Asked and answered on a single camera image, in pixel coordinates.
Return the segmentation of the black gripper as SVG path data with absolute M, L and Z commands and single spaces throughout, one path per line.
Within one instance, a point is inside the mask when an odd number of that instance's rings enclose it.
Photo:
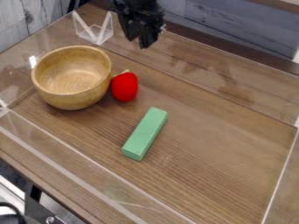
M 127 40 L 139 37 L 141 48 L 149 48 L 165 30 L 165 9 L 158 0 L 112 0 L 112 6 Z

